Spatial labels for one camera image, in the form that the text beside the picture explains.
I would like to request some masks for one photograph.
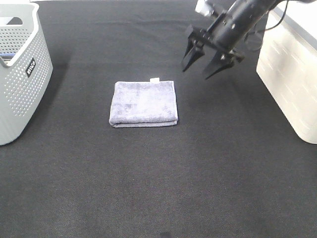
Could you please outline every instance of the cable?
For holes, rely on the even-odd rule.
[[[262,36],[260,33],[263,33],[263,32],[265,32],[265,31],[272,30],[272,29],[276,28],[277,26],[279,26],[279,25],[283,22],[283,20],[284,20],[284,18],[285,18],[285,16],[286,16],[286,12],[287,12],[287,7],[288,7],[289,1],[290,1],[290,0],[287,0],[284,13],[283,13],[283,15],[282,15],[280,21],[279,21],[275,26],[269,27],[269,28],[267,28],[267,29],[259,30],[259,31],[248,32],[248,33],[246,34],[246,36],[245,36],[245,38],[244,38],[244,43],[246,44],[246,46],[247,46],[247,48],[248,48],[249,51],[256,52],[256,51],[259,51],[259,50],[262,48],[262,46],[263,46],[263,36]],[[255,48],[255,49],[249,48],[248,38],[249,38],[249,36],[250,36],[251,34],[252,34],[252,35],[256,35],[256,36],[261,40],[261,45],[260,45],[258,48]]]

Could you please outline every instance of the floor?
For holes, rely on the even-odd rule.
[[[207,81],[208,51],[181,72],[186,27],[210,24],[195,3],[39,3],[54,71],[0,148],[0,237],[316,235],[317,147],[257,76],[259,53],[241,44],[247,58]],[[112,128],[115,82],[157,76],[175,82],[179,124]]]

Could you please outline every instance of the towel tag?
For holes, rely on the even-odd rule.
[[[159,83],[159,78],[150,78],[151,83]]]

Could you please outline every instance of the basket handle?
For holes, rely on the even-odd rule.
[[[21,23],[15,23],[15,24],[9,24],[9,22],[13,19],[19,19],[21,21]],[[10,17],[2,17],[0,16],[0,27],[3,28],[3,27],[6,27],[6,26],[21,26],[23,25],[23,21],[21,20],[21,18],[17,17],[17,16],[10,16]]]
[[[0,4],[0,17],[18,17],[22,20],[22,25],[26,23],[33,24],[34,12],[37,12],[39,6],[34,3],[21,3],[21,4]],[[1,27],[10,27],[12,25],[3,25]]]

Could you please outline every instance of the folded towel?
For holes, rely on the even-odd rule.
[[[114,127],[157,127],[178,121],[173,81],[117,82],[109,123]]]

